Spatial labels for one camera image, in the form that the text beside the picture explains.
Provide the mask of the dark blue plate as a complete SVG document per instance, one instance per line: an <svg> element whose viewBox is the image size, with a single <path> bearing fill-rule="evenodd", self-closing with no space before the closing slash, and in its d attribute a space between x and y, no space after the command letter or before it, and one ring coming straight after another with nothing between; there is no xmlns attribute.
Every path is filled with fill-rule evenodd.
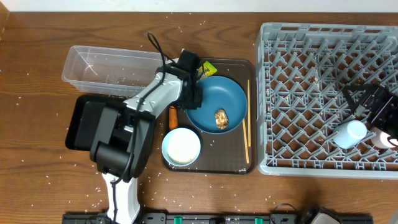
<svg viewBox="0 0 398 224"><path fill-rule="evenodd" d="M186 110L189 121L194 127L209 134L224 134L236 129L246 117L248 101L245 91L234 80L212 76L199 80L196 84L202 93L201 107ZM224 129L216 126L215 114L224 110L228 125Z"/></svg>

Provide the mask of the pink and white cup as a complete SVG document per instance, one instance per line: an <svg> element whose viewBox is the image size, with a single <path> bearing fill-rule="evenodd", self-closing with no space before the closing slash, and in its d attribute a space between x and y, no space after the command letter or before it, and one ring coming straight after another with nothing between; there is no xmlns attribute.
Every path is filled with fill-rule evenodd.
<svg viewBox="0 0 398 224"><path fill-rule="evenodd" d="M371 142L373 143L374 146L376 146L380 149L389 149L389 148L397 147L396 139L388 140L388 137L390 136L389 134L381 131L380 129L377 129L376 127L373 127L371 129L371 132L375 134L371 138Z"/></svg>

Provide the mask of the brown food scrap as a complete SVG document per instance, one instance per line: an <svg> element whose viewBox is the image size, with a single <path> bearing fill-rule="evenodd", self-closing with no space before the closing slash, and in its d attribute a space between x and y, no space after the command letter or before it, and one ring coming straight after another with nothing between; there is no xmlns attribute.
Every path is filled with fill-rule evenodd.
<svg viewBox="0 0 398 224"><path fill-rule="evenodd" d="M229 125L229 119L224 109L220 109L215 113L215 122L218 129L225 129Z"/></svg>

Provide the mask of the small blue cup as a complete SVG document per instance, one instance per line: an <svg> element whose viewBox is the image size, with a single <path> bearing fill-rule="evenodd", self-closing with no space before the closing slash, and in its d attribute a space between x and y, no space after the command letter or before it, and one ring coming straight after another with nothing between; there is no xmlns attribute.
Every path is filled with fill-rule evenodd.
<svg viewBox="0 0 398 224"><path fill-rule="evenodd" d="M367 128L364 123L358 120L352 120L337 126L333 132L335 144L342 149L349 149L357 145L367 134Z"/></svg>

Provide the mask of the light blue rice bowl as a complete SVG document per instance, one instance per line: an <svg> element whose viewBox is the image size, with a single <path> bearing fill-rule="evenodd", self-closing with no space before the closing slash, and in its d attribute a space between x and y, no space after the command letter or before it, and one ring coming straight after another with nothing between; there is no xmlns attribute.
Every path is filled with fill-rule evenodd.
<svg viewBox="0 0 398 224"><path fill-rule="evenodd" d="M166 134L161 150L163 158L171 167L188 166L200 155L200 138L191 129L177 128Z"/></svg>

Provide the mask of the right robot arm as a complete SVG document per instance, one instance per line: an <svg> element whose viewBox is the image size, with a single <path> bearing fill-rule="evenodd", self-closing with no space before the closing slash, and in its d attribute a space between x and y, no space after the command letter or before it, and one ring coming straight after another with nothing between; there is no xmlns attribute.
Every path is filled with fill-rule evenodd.
<svg viewBox="0 0 398 224"><path fill-rule="evenodd" d="M387 140L397 140L397 95L388 87L378 84L346 85L342 94L351 113L355 116L367 114L366 121L373 127L387 133Z"/></svg>

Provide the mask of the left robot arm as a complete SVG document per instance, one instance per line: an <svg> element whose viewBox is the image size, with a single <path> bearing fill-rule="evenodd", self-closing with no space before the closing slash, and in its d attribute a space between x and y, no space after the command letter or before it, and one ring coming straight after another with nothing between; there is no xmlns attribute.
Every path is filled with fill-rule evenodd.
<svg viewBox="0 0 398 224"><path fill-rule="evenodd" d="M105 104L91 143L96 163L108 188L107 218L111 223L133 223L140 205L137 178L151 154L156 119L169 106L197 109L202 93L197 88L200 58L182 50L177 61L164 62L154 80L136 96Z"/></svg>

